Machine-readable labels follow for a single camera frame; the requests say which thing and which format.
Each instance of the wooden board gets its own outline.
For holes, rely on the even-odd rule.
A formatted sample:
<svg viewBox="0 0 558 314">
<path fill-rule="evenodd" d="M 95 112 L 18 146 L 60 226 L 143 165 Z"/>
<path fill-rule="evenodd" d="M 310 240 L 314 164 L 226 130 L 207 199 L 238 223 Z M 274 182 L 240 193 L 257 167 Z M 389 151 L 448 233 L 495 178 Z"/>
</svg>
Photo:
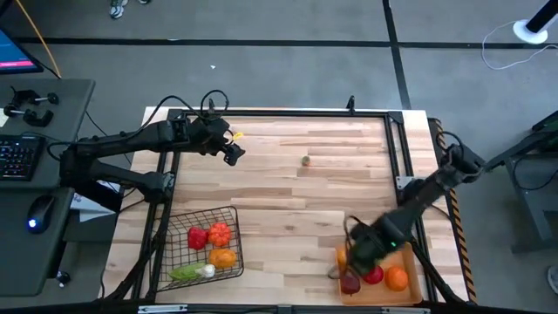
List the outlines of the wooden board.
<svg viewBox="0 0 558 314">
<path fill-rule="evenodd" d="M 161 108 L 153 120 L 165 119 L 167 109 Z M 145 119 L 152 111 L 146 109 Z M 437 162 L 425 112 L 404 111 L 404 117 L 413 170 L 427 176 Z M 237 207 L 246 269 L 235 279 L 158 293 L 157 302 L 340 304 L 337 282 L 325 274 L 344 237 L 344 216 L 371 221 L 396 206 L 383 121 L 295 117 L 227 117 L 227 121 L 235 132 L 245 134 L 237 142 L 246 155 L 230 167 L 220 155 L 183 154 L 173 214 Z M 310 167 L 302 167 L 304 155 L 310 156 Z M 132 170 L 153 171 L 157 160 L 157 154 L 136 153 Z M 131 195 L 123 206 L 140 199 L 140 194 Z M 447 211 L 443 201 L 436 205 Z M 119 218 L 104 276 L 107 293 L 139 254 L 146 211 L 147 205 L 141 204 Z M 451 223 L 433 208 L 423 218 L 433 264 L 455 293 L 466 298 Z M 426 296 L 424 274 L 415 263 Z"/>
</svg>

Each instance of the clamp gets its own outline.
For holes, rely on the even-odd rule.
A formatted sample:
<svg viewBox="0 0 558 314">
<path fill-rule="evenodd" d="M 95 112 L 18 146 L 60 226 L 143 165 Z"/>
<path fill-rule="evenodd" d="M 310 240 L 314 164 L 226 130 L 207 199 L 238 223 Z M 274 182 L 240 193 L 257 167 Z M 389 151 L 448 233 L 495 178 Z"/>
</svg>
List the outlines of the clamp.
<svg viewBox="0 0 558 314">
<path fill-rule="evenodd" d="M 30 126 L 45 127 L 51 123 L 54 113 L 50 110 L 44 112 L 42 117 L 38 117 L 37 112 L 27 109 L 24 112 L 18 110 L 14 105 L 8 105 L 3 108 L 3 114 L 7 117 L 15 117 L 17 115 L 23 115 L 24 121 Z"/>
<path fill-rule="evenodd" d="M 14 92 L 14 97 L 11 99 L 10 104 L 15 107 L 20 107 L 24 103 L 38 105 L 46 100 L 53 105 L 58 105 L 60 103 L 60 98 L 54 92 L 49 92 L 46 94 L 46 97 L 41 97 L 33 90 L 16 91 L 13 86 L 10 86 L 10 88 Z"/>
</svg>

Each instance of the orange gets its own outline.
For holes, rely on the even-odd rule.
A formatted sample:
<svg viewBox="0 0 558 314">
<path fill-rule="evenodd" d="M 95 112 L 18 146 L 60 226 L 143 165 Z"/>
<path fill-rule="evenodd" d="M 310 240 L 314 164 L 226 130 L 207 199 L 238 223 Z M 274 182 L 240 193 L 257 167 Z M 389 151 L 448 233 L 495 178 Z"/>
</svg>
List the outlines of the orange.
<svg viewBox="0 0 558 314">
<path fill-rule="evenodd" d="M 403 291 L 409 285 L 409 276 L 401 267 L 391 266 L 385 272 L 385 285 L 390 290 Z"/>
<path fill-rule="evenodd" d="M 347 251 L 344 245 L 336 247 L 337 266 L 339 272 L 344 273 L 347 269 Z"/>
</svg>

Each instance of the red bell pepper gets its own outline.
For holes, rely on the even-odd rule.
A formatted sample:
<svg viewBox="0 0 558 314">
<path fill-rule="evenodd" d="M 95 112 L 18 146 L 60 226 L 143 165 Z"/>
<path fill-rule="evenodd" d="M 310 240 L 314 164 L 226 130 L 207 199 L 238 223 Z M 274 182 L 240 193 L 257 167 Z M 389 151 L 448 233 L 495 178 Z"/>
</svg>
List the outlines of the red bell pepper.
<svg viewBox="0 0 558 314">
<path fill-rule="evenodd" d="M 197 227 L 192 227 L 188 231 L 188 247 L 190 249 L 203 249 L 208 242 L 209 233 Z"/>
</svg>

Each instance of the orange bell pepper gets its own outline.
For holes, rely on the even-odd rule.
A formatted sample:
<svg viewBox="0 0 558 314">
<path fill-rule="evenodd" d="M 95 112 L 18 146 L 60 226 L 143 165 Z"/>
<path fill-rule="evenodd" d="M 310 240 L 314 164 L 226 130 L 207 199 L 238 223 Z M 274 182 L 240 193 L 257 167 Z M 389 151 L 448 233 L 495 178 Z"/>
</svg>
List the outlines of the orange bell pepper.
<svg viewBox="0 0 558 314">
<path fill-rule="evenodd" d="M 209 252 L 208 263 L 217 269 L 233 267 L 236 263 L 236 253 L 232 249 L 212 249 Z"/>
<path fill-rule="evenodd" d="M 216 247 L 222 247 L 230 241 L 230 229 L 224 222 L 214 223 L 209 229 L 209 242 Z"/>
</svg>

